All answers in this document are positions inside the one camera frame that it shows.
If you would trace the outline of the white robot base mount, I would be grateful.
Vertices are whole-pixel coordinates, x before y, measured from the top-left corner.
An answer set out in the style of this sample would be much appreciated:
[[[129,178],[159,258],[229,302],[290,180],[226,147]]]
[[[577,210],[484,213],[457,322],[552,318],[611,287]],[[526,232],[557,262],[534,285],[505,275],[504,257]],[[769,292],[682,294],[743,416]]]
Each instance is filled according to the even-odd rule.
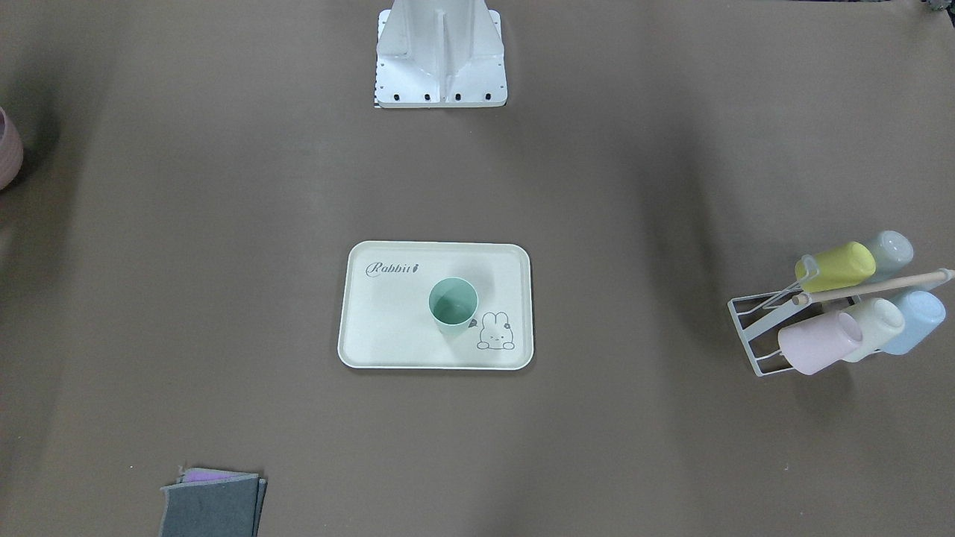
[[[484,1],[395,1],[378,14],[373,104],[382,109],[502,107],[501,14]]]

